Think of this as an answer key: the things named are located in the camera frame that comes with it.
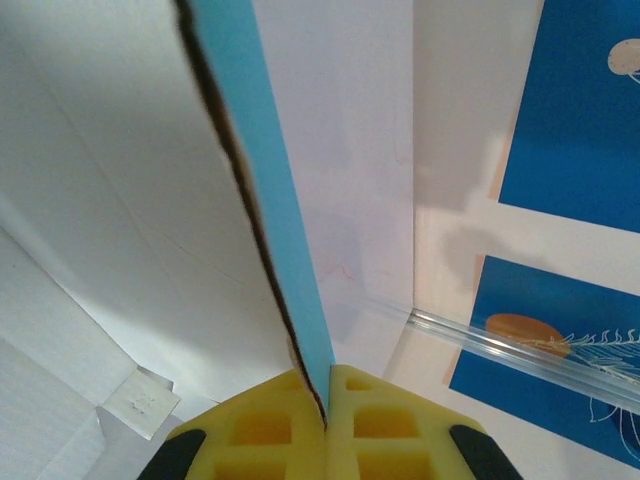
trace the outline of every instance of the blue poster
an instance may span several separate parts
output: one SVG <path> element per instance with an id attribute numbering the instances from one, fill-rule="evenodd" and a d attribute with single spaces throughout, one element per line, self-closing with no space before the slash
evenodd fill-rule
<path id="1" fill-rule="evenodd" d="M 640 380 L 635 295 L 486 257 L 471 324 L 605 374 Z M 450 387 L 640 468 L 640 418 L 629 412 L 468 352 L 462 352 Z"/>
<path id="2" fill-rule="evenodd" d="M 499 201 L 640 232 L 640 2 L 544 3 Z"/>

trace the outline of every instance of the cardboard edge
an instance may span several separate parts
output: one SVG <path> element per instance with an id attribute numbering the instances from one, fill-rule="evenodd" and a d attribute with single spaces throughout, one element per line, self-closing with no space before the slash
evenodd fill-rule
<path id="1" fill-rule="evenodd" d="M 293 325 L 293 321 L 286 306 L 284 295 L 278 282 L 273 259 L 269 252 L 263 227 L 262 215 L 257 199 L 254 195 L 253 180 L 247 156 L 242 148 L 240 140 L 234 132 L 230 114 L 225 106 L 222 92 L 216 83 L 213 71 L 210 68 L 195 31 L 193 9 L 188 0 L 174 0 L 178 20 L 178 29 L 182 39 L 182 45 L 189 62 L 193 78 L 205 107 L 207 116 L 214 128 L 220 146 L 225 152 L 238 193 L 242 199 L 245 211 L 249 218 L 254 242 L 258 248 L 260 260 L 271 291 L 273 292 L 278 310 L 290 340 L 291 352 L 294 357 L 294 366 L 300 371 L 307 389 L 313 395 L 318 406 L 322 421 L 327 426 L 327 412 L 322 403 L 320 394 L 316 391 L 311 377 L 305 367 L 300 345 Z"/>

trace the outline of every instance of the blue paper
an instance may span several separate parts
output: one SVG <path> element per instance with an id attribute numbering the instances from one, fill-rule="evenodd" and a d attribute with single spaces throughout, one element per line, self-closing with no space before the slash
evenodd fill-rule
<path id="1" fill-rule="evenodd" d="M 500 313 L 554 327 L 567 338 L 569 359 L 603 374 L 611 369 L 640 379 L 640 297 L 487 257 L 471 323 L 484 328 L 491 315 Z M 640 440 L 633 432 L 635 426 L 640 434 L 640 421 L 629 412 L 467 352 L 461 354 L 450 386 L 640 468 Z"/>
<path id="2" fill-rule="evenodd" d="M 638 38 L 637 0 L 545 2 L 501 203 L 640 232 Z"/>
<path id="3" fill-rule="evenodd" d="M 333 350 L 251 1 L 191 3 L 200 44 L 249 158 L 302 360 L 328 409 Z"/>

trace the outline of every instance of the jellyfish illustration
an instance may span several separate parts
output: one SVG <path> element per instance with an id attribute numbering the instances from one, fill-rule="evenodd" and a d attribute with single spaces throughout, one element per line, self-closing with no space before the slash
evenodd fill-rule
<path id="1" fill-rule="evenodd" d="M 488 332 L 577 361 L 640 388 L 640 332 L 635 328 L 622 333 L 605 330 L 582 337 L 574 333 L 562 336 L 541 320 L 506 313 L 489 317 L 485 328 Z M 625 450 L 640 462 L 640 415 L 594 398 L 589 399 L 589 410 L 590 423 L 611 420 L 610 425 L 618 430 Z"/>
<path id="2" fill-rule="evenodd" d="M 640 84 L 640 38 L 630 38 L 616 44 L 609 52 L 609 70 L 627 75 Z"/>

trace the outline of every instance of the transparent plastic tube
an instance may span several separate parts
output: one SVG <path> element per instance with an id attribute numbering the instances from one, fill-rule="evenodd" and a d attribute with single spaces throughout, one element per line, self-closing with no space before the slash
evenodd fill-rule
<path id="1" fill-rule="evenodd" d="M 639 385 L 418 309 L 409 324 L 475 355 L 640 415 Z"/>

